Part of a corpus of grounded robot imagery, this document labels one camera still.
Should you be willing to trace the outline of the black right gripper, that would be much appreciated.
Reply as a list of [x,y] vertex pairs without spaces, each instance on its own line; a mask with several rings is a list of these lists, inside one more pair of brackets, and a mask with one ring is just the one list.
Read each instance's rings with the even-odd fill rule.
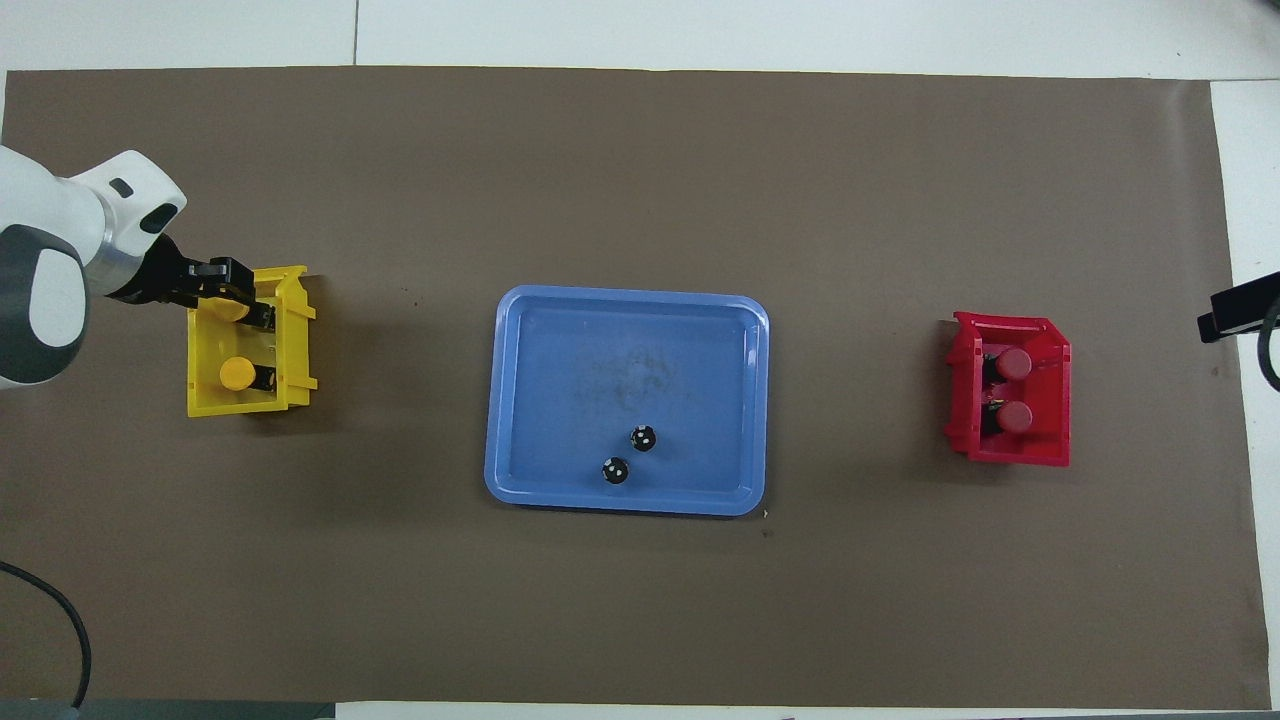
[[1216,343],[1244,332],[1257,332],[1279,296],[1279,272],[1240,284],[1240,320],[1236,320],[1236,288],[1210,296],[1210,311],[1198,316],[1201,343]]

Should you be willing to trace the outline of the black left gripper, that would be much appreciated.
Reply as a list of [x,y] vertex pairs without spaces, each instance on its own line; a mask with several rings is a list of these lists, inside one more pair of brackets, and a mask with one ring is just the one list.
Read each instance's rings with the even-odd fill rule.
[[168,234],[155,240],[137,272],[108,297],[129,305],[175,304],[182,307],[197,307],[201,297],[255,301],[242,307],[244,313],[236,323],[268,333],[276,331],[276,309],[256,301],[255,274],[250,268],[234,258],[196,261]]

